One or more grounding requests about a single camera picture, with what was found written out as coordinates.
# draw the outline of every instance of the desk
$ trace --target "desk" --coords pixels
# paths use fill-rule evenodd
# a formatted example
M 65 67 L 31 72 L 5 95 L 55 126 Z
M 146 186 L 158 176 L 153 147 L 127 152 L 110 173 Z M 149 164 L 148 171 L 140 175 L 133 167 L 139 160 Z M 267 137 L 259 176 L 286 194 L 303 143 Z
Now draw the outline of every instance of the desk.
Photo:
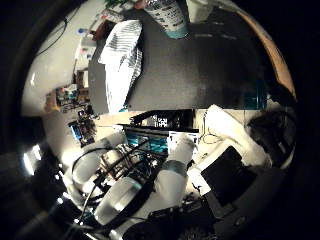
M 236 13 L 215 9 L 204 24 L 189 25 L 187 37 L 170 39 L 144 11 L 132 10 L 143 29 L 139 46 L 143 69 L 127 103 L 129 111 L 200 109 L 217 104 L 243 109 L 244 95 L 257 92 L 257 82 L 274 80 L 270 60 L 249 25 Z M 90 98 L 96 112 L 107 113 L 104 65 L 89 64 Z

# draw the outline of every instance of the striped cloth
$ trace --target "striped cloth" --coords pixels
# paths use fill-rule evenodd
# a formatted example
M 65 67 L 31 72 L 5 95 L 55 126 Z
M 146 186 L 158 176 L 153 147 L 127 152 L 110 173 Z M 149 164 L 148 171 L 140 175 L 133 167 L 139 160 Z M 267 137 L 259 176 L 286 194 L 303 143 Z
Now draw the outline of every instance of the striped cloth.
M 106 96 L 111 114 L 123 109 L 130 87 L 141 73 L 142 52 L 137 47 L 141 30 L 139 20 L 118 23 L 98 60 L 105 64 Z

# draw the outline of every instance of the blue object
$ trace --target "blue object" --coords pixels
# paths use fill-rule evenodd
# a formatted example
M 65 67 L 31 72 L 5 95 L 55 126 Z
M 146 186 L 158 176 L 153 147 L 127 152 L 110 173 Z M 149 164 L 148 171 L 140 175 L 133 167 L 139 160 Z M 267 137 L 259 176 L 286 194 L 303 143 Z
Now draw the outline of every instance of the blue object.
M 168 144 L 167 139 L 164 138 L 153 138 L 153 137 L 145 137 L 139 136 L 135 134 L 126 134 L 127 141 L 129 145 L 138 146 L 138 144 L 146 139 L 149 140 L 147 147 L 149 151 L 153 151 L 156 153 L 166 153 L 168 152 Z
M 81 33 L 85 33 L 86 31 L 87 31 L 87 30 L 84 29 L 84 28 L 79 28 L 79 29 L 78 29 L 78 33 L 80 33 L 80 34 L 81 34 Z
M 71 126 L 70 128 L 71 128 L 71 132 L 72 132 L 73 137 L 76 140 L 79 140 L 81 138 L 81 133 L 80 133 L 79 129 L 76 126 Z
M 174 39 L 183 38 L 188 35 L 188 28 L 186 25 L 184 25 L 182 28 L 176 31 L 166 31 L 166 34 L 170 38 L 174 38 Z

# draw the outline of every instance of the wire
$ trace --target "wire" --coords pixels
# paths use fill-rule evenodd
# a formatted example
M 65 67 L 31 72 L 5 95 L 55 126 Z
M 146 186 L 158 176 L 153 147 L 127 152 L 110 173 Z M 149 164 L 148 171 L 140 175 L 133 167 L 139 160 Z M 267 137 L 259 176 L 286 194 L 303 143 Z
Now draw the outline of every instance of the wire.
M 96 152 L 96 151 L 99 151 L 99 150 L 112 150 L 112 148 L 110 147 L 104 147 L 104 148 L 94 148 L 94 149 L 90 149 L 89 151 L 85 152 L 84 154 L 82 154 L 80 157 L 78 157 L 74 162 L 73 162 L 73 165 L 72 165 L 72 168 L 71 168 L 71 176 L 73 176 L 73 170 L 74 170 L 74 167 L 75 165 L 78 163 L 78 161 L 84 157 L 85 155 L 89 154 L 89 153 L 92 153 L 92 152 Z
M 96 125 L 96 127 L 110 127 L 110 128 L 114 128 L 114 126 L 98 126 L 98 125 Z
M 201 188 L 202 186 L 196 187 L 193 183 L 192 183 L 192 186 L 193 186 L 193 188 L 194 188 L 195 190 L 197 190 L 198 193 L 200 194 L 200 188 Z
M 58 37 L 56 40 L 54 40 L 48 47 L 46 47 L 44 50 L 42 50 L 41 52 L 39 52 L 39 53 L 36 55 L 36 57 L 38 57 L 38 56 L 41 55 L 42 53 L 48 51 L 49 48 L 51 48 L 56 42 L 59 41 L 59 39 L 62 37 L 62 35 L 63 35 L 64 32 L 66 31 L 67 25 L 68 25 L 68 22 L 67 22 L 66 19 L 64 19 L 63 21 L 64 21 L 64 28 L 63 28 L 62 32 L 60 33 L 59 37 Z
M 161 170 L 162 168 L 162 164 L 159 164 L 159 166 L 157 166 L 157 168 L 154 170 L 154 172 L 152 173 L 152 175 L 149 177 L 148 181 L 144 184 L 144 187 L 146 187 L 147 185 L 149 184 L 154 184 L 154 180 L 156 178 L 156 176 L 158 175 L 159 171 Z M 110 223 L 98 228 L 98 229 L 95 229 L 94 232 L 95 233 L 109 233 L 112 228 L 114 228 L 115 224 L 122 224 L 121 222 L 125 219 L 138 219 L 138 220 L 142 220 L 142 221 L 146 221 L 147 219 L 145 218 L 140 218 L 140 217 L 130 217 L 130 216 L 124 216 L 124 217 L 120 217 L 119 219 L 117 219 L 115 222 L 112 223 L 112 225 L 110 226 Z
M 202 135 L 199 137 L 199 141 L 203 141 L 205 144 L 215 144 L 217 142 L 220 142 L 221 141 L 221 138 L 215 134 L 213 134 L 212 132 L 210 132 L 210 128 L 208 127 L 207 130 L 208 130 L 208 133 L 206 134 L 206 116 L 207 116 L 207 113 L 208 113 L 208 110 L 205 111 L 205 113 L 203 114 L 203 125 L 202 125 Z M 214 141 L 214 142 L 207 142 L 205 141 L 205 139 L 207 137 L 216 137 L 218 138 L 217 141 Z
M 65 18 L 65 20 L 67 20 L 67 23 L 69 23 L 69 22 L 73 19 L 73 17 L 77 14 L 77 12 L 79 11 L 79 9 L 80 9 L 80 6 L 74 11 L 73 15 L 72 15 L 69 19 Z M 60 26 L 59 28 L 57 28 L 57 30 L 51 32 L 51 33 L 48 35 L 48 37 L 53 36 L 54 34 L 56 34 L 57 32 L 59 32 L 63 27 L 64 27 L 64 25 L 63 25 L 63 26 Z
M 59 39 L 62 37 L 62 35 L 65 33 L 68 23 L 73 19 L 73 17 L 77 14 L 77 12 L 79 11 L 80 6 L 75 10 L 74 14 L 69 18 L 69 20 L 67 18 L 63 19 L 64 22 L 64 26 L 59 27 L 57 30 L 55 30 L 54 32 L 52 32 L 48 37 L 53 36 L 54 34 L 56 34 L 58 31 L 61 30 L 61 28 L 63 28 L 62 32 L 60 33 L 60 35 L 57 37 L 56 40 L 54 40 L 48 47 L 46 47 L 44 50 L 42 50 L 41 52 L 37 53 L 37 55 L 35 57 L 40 56 L 41 54 L 43 54 L 44 52 L 48 51 L 54 44 L 56 44 L 56 42 L 59 41 Z
M 128 155 L 130 155 L 132 152 L 134 152 L 135 150 L 139 149 L 141 146 L 143 146 L 144 144 L 146 144 L 147 142 L 149 142 L 149 139 L 148 140 L 145 140 L 143 141 L 142 143 L 140 143 L 138 146 L 132 148 L 129 152 L 127 152 L 125 155 L 123 155 L 122 157 L 120 157 L 117 161 L 115 161 L 114 163 L 112 163 L 110 166 L 109 166 L 109 169 L 104 173 L 105 175 L 107 175 L 109 172 L 111 172 L 113 170 L 113 168 L 115 166 L 117 166 L 120 162 L 122 162 L 124 159 L 126 159 L 126 157 Z
M 81 224 L 81 222 L 82 222 L 82 220 L 83 220 L 83 215 L 84 215 L 84 213 L 85 213 L 85 211 L 86 211 L 87 205 L 88 205 L 88 203 L 89 203 L 89 199 L 91 198 L 91 196 L 92 196 L 94 190 L 96 189 L 96 187 L 97 187 L 97 184 L 95 184 L 95 185 L 92 187 L 91 192 L 89 193 L 89 195 L 87 196 L 87 198 L 86 198 L 86 200 L 85 200 L 85 202 L 84 202 L 84 204 L 83 204 L 83 209 L 82 209 L 82 211 L 81 211 L 80 217 L 78 218 L 78 219 L 79 219 L 79 223 L 78 223 L 79 226 L 80 226 L 80 224 Z M 74 231 L 70 234 L 70 237 L 68 237 L 68 234 L 71 232 L 71 230 L 70 230 L 70 231 L 68 230 L 69 233 L 66 235 L 65 239 L 72 239 L 72 237 L 74 236 L 74 234 L 76 234 L 76 232 L 78 231 L 79 228 L 81 228 L 81 227 L 75 227 L 74 225 L 72 225 L 72 226 L 71 226 L 71 230 L 73 229 Z

